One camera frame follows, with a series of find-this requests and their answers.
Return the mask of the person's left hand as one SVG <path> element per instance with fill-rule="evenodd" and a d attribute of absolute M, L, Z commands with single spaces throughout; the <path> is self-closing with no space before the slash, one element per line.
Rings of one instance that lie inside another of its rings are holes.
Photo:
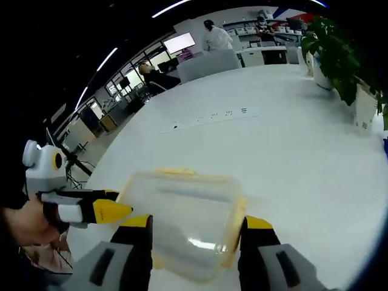
<path fill-rule="evenodd" d="M 46 220 L 43 204 L 34 196 L 21 209 L 1 209 L 1 215 L 18 246 L 46 245 L 59 239 L 60 233 Z"/>

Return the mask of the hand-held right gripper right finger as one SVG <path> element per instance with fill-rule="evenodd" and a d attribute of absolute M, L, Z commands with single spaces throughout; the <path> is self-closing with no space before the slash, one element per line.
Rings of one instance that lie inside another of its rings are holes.
<path fill-rule="evenodd" d="M 326 290 L 316 267 L 290 244 L 280 243 L 273 226 L 246 216 L 240 230 L 240 289 L 288 291 Z"/>

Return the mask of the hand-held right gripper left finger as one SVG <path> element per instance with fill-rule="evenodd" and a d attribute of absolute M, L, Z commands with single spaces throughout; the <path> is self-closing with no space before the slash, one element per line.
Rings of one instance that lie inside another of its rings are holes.
<path fill-rule="evenodd" d="M 153 267 L 153 216 L 128 219 L 109 242 L 101 241 L 75 263 L 66 290 L 148 290 Z"/>

